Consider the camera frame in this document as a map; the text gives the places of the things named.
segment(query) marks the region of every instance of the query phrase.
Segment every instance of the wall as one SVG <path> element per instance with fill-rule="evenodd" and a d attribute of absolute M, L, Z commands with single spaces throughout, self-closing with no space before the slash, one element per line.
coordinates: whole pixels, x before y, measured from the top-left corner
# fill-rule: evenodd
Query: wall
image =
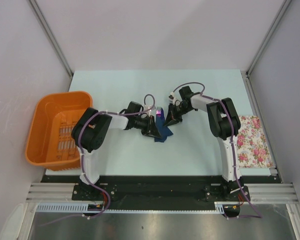
<path fill-rule="evenodd" d="M 0 231 L 43 172 L 24 155 L 35 105 L 69 82 L 27 1 L 0 0 Z"/>
<path fill-rule="evenodd" d="M 73 70 L 247 70 L 284 0 L 38 0 Z"/>
<path fill-rule="evenodd" d="M 300 201 L 300 0 L 292 1 L 251 81 L 279 171 Z"/>

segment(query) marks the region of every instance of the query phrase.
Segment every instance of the blue cloth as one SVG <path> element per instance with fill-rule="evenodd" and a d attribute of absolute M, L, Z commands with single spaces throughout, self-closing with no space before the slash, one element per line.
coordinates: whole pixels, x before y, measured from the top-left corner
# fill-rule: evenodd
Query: blue cloth
<path fill-rule="evenodd" d="M 158 114 L 155 115 L 155 125 L 159 133 L 161 134 L 162 138 L 155 137 L 154 138 L 155 142 L 164 143 L 167 140 L 167 137 L 173 135 L 173 132 L 167 126 L 164 126 L 164 123 L 165 123 L 165 113 L 164 110 L 162 109 L 160 115 Z"/>

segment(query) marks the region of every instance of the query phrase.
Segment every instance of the orange bin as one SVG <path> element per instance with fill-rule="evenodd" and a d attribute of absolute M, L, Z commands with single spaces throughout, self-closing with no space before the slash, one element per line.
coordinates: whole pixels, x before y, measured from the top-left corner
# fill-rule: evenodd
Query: orange bin
<path fill-rule="evenodd" d="M 42 98 L 35 108 L 26 143 L 27 161 L 53 171 L 79 168 L 79 151 L 71 132 L 89 107 L 92 98 L 84 91 Z"/>

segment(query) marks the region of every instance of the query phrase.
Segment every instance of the shiny floor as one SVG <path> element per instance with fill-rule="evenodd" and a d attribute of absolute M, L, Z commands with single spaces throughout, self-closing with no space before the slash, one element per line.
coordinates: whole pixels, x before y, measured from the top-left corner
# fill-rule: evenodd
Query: shiny floor
<path fill-rule="evenodd" d="M 263 219 L 219 214 L 106 213 L 95 219 L 36 213 L 29 240 L 295 240 L 285 205 L 258 205 Z M 252 214 L 244 205 L 241 214 Z"/>

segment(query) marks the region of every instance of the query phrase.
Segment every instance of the floral cloth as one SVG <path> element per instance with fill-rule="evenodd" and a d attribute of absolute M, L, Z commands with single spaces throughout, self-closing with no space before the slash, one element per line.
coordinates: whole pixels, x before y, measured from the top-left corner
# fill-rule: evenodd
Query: floral cloth
<path fill-rule="evenodd" d="M 241 128 L 237 136 L 237 154 L 240 168 L 269 168 L 273 161 L 266 137 L 257 116 L 239 116 Z"/>

